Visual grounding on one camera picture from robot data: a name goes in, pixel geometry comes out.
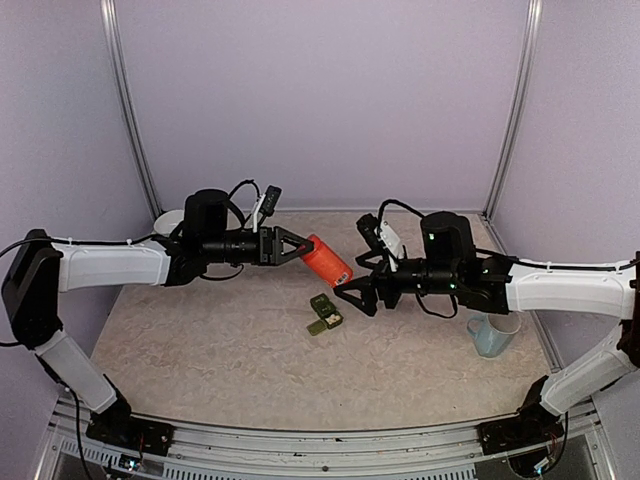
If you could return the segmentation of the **red pill bottle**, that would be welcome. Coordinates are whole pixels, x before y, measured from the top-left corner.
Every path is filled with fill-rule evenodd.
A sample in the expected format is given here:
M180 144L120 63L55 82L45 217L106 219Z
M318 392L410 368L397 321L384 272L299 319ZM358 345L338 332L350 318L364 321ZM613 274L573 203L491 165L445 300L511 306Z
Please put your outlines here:
M313 249L302 256L303 262L331 288L353 278L352 268L317 235L308 237Z

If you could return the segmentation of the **green weekly pill organizer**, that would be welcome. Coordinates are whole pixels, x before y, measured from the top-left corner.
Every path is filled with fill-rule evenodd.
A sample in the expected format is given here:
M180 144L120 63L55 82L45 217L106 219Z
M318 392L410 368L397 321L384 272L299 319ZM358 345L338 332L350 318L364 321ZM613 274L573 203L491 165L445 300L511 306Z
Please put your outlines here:
M307 331L311 336L317 336L320 333L334 329L343 323L343 315L326 294L319 294L311 298L310 305L318 317L317 320L307 326Z

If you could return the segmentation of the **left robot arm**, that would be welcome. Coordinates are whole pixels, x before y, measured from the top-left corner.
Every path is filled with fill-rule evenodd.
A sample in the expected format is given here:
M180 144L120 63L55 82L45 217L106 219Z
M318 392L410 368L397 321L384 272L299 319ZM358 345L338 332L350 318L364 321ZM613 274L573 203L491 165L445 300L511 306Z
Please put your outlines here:
M121 445L133 443L140 424L118 389L65 331L58 297L72 290L123 285L183 286L204 279L212 264L280 266L312 252L312 241L269 227L281 190L271 186L246 217L219 189L190 195L168 234L136 240L57 239L31 230L11 245L16 255L1 296L18 345L32 351L48 374L74 391L100 417L102 430Z

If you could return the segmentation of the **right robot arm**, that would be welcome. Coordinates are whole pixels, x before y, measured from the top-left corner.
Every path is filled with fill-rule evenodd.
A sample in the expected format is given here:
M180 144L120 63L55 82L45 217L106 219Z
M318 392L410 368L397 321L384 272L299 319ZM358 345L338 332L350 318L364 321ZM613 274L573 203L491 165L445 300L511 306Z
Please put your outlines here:
M424 256L409 258L395 232L367 214L357 229L369 252L356 262L369 275L335 287L335 294L368 316L393 309L404 294L445 295L453 307L488 314L571 311L615 317L601 342L561 371L535 382L513 419L523 444L546 432L551 418L639 368L639 262L558 265L491 253L473 243L467 218L448 211L421 218Z

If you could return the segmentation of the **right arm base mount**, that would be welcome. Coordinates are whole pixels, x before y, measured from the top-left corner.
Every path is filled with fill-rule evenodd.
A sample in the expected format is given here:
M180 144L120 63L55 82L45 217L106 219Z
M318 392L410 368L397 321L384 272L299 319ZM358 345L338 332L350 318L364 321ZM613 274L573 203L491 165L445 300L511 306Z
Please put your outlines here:
M564 435L560 416L538 402L521 407L515 416L480 423L477 431L484 455L517 450Z

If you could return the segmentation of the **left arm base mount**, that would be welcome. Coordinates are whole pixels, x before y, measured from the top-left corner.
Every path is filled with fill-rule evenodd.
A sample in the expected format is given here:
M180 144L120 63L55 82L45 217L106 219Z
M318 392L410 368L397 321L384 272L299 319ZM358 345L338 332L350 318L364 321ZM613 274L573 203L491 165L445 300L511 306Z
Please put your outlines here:
M163 457L168 455L173 434L171 424L133 415L131 406L121 396L104 412L91 412L86 430L92 440Z

